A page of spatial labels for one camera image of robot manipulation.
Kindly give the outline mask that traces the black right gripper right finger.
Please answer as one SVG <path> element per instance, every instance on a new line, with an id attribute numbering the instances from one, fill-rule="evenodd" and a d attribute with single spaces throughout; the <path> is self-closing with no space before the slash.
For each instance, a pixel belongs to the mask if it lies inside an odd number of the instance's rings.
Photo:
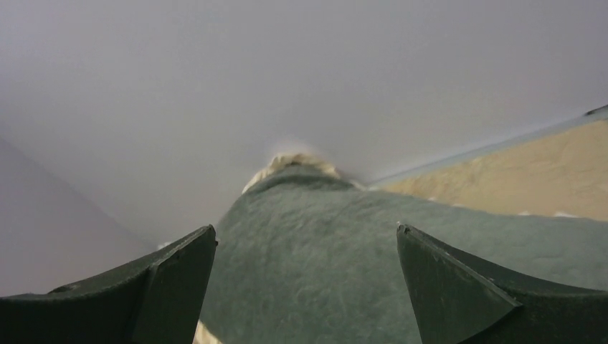
<path id="1" fill-rule="evenodd" d="M 399 261 L 423 343 L 606 343 L 607 292 L 549 282 L 407 224 Z"/>

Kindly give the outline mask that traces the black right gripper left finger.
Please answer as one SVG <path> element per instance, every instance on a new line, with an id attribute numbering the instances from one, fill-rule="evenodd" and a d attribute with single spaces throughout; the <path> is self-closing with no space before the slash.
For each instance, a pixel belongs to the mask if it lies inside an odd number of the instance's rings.
<path id="1" fill-rule="evenodd" d="M 191 343 L 217 248 L 208 225 L 47 294 L 1 298 L 2 343 Z"/>

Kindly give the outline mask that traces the dark green cream-frilled pillowcase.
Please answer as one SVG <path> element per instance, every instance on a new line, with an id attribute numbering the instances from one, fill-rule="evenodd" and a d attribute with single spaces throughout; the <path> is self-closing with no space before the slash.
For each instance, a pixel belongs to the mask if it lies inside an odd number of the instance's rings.
<path id="1" fill-rule="evenodd" d="M 306 154 L 275 157 L 217 224 L 195 343 L 423 343 L 401 224 L 535 278 L 607 292 L 607 223 L 498 215 L 370 191 Z"/>

